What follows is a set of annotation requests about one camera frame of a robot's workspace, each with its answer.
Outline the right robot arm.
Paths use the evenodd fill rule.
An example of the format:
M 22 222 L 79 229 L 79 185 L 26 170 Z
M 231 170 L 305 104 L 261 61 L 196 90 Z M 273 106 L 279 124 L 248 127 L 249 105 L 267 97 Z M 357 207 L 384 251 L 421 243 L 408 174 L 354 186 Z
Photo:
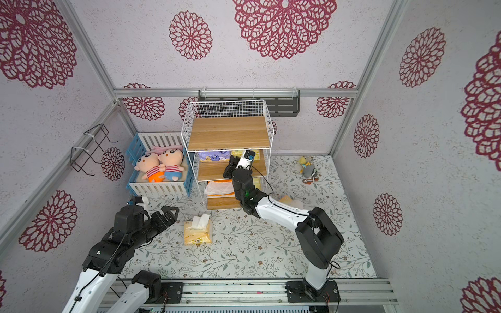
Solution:
M 334 262 L 344 243 L 344 237 L 327 213 L 319 208 L 308 211 L 274 200 L 254 186 L 255 154 L 246 150 L 244 156 L 231 156 L 223 177 L 230 179 L 241 208 L 248 215 L 274 222 L 293 231 L 308 261 L 307 274 L 300 281 L 285 285 L 288 302 L 340 302 L 339 288 L 329 279 L 330 271 L 340 266 Z

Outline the yellow tissue pack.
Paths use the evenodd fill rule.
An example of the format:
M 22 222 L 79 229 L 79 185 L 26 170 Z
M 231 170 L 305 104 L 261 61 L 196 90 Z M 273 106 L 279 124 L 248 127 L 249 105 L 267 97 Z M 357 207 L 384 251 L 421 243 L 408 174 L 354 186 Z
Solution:
M 295 207 L 297 209 L 304 209 L 304 204 L 300 200 L 293 200 L 289 196 L 284 196 L 279 200 L 280 203 L 283 203 L 284 205 L 290 206 L 290 207 Z

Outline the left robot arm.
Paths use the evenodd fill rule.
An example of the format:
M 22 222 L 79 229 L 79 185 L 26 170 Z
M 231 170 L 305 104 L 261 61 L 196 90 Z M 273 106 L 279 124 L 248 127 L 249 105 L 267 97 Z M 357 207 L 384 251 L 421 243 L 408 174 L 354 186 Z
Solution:
M 116 213 L 114 226 L 90 249 L 84 260 L 76 287 L 63 312 L 98 311 L 104 296 L 136 250 L 173 226 L 180 212 L 177 207 L 163 206 L 150 214 L 144 207 L 144 203 L 127 205 Z M 140 271 L 109 311 L 136 312 L 142 305 L 154 303 L 161 297 L 160 275 Z

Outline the yellow tissue pack shelf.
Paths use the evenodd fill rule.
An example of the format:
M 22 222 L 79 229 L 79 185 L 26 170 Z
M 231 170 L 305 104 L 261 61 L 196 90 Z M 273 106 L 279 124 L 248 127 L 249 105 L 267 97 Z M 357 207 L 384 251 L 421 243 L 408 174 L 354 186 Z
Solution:
M 234 157 L 243 157 L 247 153 L 247 150 L 244 149 L 237 149 L 237 150 L 232 150 L 231 155 Z M 256 150 L 249 150 L 248 155 L 254 155 L 253 160 L 254 161 L 259 161 L 260 160 L 260 152 Z

